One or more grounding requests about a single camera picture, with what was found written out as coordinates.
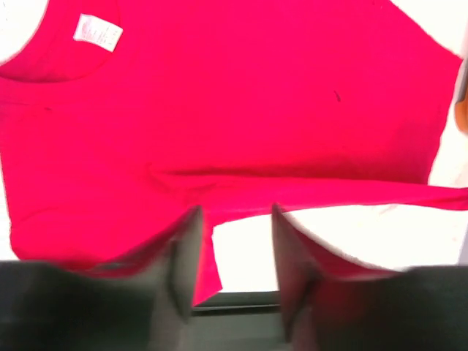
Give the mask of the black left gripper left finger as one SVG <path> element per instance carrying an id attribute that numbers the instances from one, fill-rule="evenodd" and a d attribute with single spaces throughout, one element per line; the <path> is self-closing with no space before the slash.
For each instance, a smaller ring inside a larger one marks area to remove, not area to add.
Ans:
<path id="1" fill-rule="evenodd" d="M 1 263 L 3 350 L 188 350 L 203 239 L 193 208 L 128 254 L 87 273 Z"/>

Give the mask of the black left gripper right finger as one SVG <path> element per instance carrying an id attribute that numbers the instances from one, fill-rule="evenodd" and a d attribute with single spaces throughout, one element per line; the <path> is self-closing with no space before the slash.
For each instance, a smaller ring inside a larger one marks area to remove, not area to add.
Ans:
<path id="1" fill-rule="evenodd" d="M 366 267 L 272 208 L 279 304 L 293 350 L 465 350 L 467 268 Z"/>

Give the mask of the magenta t-shirt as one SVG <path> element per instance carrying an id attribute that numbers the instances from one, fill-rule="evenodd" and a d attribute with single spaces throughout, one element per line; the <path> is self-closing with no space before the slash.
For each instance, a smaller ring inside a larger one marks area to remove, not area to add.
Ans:
<path id="1" fill-rule="evenodd" d="M 427 1 L 3 1 L 4 260 L 90 271 L 190 208 L 195 299 L 274 290 L 271 206 L 346 257 L 458 262 L 463 58 Z"/>

